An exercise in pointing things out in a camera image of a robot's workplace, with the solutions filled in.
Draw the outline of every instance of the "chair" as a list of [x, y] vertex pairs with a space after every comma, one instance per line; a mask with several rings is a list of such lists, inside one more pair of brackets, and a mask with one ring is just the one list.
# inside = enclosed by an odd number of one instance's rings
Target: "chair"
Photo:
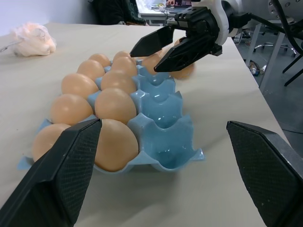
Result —
[[[297, 61], [299, 61], [302, 58], [302, 55], [299, 55], [299, 57], [297, 57], [295, 60], [293, 60], [292, 63], [290, 63], [284, 70], [282, 73], [285, 73], [287, 70], [290, 69], [290, 67], [292, 67]], [[303, 69], [301, 69], [297, 74], [295, 74], [293, 77], [291, 77], [285, 84], [284, 86], [286, 87], [287, 85], [289, 85], [291, 82], [293, 82], [295, 79], [297, 79], [301, 74], [303, 73]]]

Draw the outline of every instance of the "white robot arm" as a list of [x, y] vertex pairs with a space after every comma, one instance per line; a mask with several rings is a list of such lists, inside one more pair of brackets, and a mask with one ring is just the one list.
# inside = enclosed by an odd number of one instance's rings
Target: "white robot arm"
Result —
[[[169, 19], [167, 26], [141, 38], [130, 55], [149, 56], [172, 43], [174, 29], [185, 30], [186, 37], [155, 67], [157, 72], [178, 71], [207, 54], [220, 55], [227, 37], [247, 28], [251, 20], [285, 33], [291, 45], [303, 55], [294, 40], [294, 37], [303, 40], [302, 12], [303, 0], [192, 0], [192, 7]], [[290, 17], [295, 22], [292, 25], [287, 22]], [[269, 22], [272, 19], [280, 19], [282, 27]]]

